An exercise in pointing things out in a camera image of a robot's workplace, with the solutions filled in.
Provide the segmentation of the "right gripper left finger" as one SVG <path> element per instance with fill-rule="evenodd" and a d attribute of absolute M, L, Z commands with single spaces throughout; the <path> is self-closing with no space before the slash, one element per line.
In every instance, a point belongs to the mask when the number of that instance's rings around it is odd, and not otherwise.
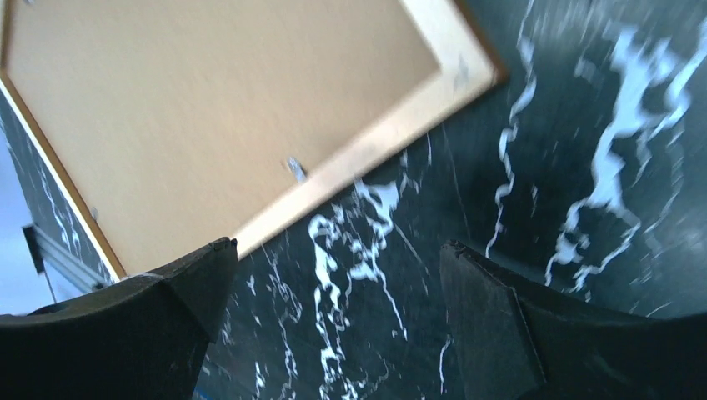
<path fill-rule="evenodd" d="M 237 243 L 222 237 L 96 292 L 2 315 L 2 398 L 191 398 L 237 269 Z"/>

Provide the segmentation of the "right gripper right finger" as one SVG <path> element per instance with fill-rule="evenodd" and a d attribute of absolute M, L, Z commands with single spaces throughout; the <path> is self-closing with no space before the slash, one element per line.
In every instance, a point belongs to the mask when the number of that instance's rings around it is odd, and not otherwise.
<path fill-rule="evenodd" d="M 706 316 L 640 317 L 580 301 L 461 242 L 439 253 L 469 399 L 703 399 Z"/>

